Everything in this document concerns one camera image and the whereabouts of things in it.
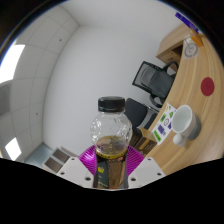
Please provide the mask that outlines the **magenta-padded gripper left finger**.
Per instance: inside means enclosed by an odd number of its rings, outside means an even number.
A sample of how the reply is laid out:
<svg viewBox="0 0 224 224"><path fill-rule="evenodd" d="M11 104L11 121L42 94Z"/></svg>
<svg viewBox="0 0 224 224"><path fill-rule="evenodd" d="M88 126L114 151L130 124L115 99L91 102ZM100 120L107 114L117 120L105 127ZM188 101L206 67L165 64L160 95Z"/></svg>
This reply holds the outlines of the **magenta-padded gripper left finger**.
<svg viewBox="0 0 224 224"><path fill-rule="evenodd" d="M97 170L95 147L91 146L78 157L70 157L57 176L84 188L94 186L94 176Z"/></svg>

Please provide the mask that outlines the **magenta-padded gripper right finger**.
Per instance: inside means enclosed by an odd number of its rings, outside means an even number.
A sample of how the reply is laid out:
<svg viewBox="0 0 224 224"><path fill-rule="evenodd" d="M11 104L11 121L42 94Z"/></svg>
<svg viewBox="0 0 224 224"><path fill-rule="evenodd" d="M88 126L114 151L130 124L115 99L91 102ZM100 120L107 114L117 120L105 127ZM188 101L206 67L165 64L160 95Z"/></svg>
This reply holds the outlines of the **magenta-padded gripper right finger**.
<svg viewBox="0 0 224 224"><path fill-rule="evenodd" d="M152 157L144 157L131 146L128 147L126 156L126 175L129 188L143 187L165 177L164 172Z"/></svg>

